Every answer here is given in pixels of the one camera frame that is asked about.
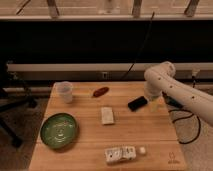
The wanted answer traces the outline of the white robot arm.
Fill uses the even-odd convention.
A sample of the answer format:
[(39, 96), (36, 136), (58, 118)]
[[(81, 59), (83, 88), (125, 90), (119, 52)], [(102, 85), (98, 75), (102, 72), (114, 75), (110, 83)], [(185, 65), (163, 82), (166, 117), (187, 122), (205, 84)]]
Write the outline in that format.
[(148, 68), (144, 72), (145, 97), (153, 101), (166, 93), (213, 127), (213, 96), (175, 80), (175, 72), (168, 61)]

